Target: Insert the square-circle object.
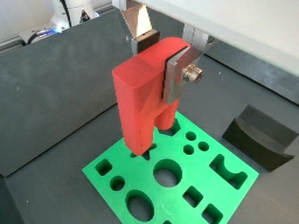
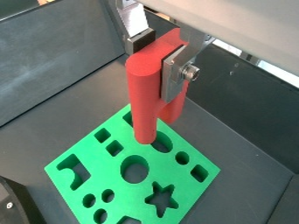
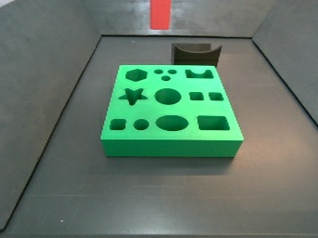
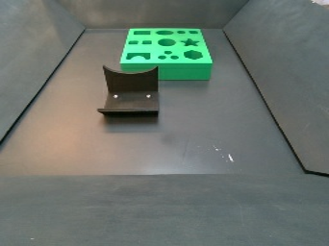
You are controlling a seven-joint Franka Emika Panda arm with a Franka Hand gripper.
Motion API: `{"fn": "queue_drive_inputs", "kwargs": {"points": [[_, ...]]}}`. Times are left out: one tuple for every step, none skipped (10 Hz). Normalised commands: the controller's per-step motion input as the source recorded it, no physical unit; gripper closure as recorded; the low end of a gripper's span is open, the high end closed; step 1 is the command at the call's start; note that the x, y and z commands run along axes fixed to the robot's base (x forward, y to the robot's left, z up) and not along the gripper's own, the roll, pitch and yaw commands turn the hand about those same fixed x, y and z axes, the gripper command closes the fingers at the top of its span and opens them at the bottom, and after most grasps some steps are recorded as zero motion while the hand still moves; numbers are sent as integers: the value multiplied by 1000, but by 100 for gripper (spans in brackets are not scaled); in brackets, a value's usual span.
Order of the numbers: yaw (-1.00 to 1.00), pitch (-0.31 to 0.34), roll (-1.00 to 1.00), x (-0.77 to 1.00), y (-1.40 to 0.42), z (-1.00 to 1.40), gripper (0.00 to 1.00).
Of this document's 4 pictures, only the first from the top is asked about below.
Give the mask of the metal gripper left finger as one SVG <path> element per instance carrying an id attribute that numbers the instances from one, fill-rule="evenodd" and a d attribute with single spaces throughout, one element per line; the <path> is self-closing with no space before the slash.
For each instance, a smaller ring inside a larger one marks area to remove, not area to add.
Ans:
<path id="1" fill-rule="evenodd" d="M 131 34 L 133 54 L 139 54 L 159 42 L 161 32 L 153 27 L 147 7 L 139 4 L 122 12 Z"/>

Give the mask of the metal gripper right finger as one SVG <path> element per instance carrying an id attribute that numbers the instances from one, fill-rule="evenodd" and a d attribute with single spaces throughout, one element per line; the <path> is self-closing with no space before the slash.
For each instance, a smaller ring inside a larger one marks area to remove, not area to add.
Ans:
<path id="1" fill-rule="evenodd" d="M 198 83 L 203 71 L 198 67 L 201 56 L 215 45 L 215 38 L 185 25 L 182 38 L 191 44 L 185 46 L 167 60 L 163 79 L 163 101 L 173 104 L 183 95 L 186 84 Z"/>

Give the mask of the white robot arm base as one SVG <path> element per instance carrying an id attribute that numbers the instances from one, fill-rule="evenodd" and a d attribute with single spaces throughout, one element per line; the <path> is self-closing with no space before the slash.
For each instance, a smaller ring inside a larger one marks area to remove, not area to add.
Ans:
<path id="1" fill-rule="evenodd" d="M 54 15 L 51 21 L 19 34 L 26 45 L 62 33 L 73 26 L 81 25 L 99 16 L 93 8 L 91 0 L 52 0 L 52 2 Z"/>

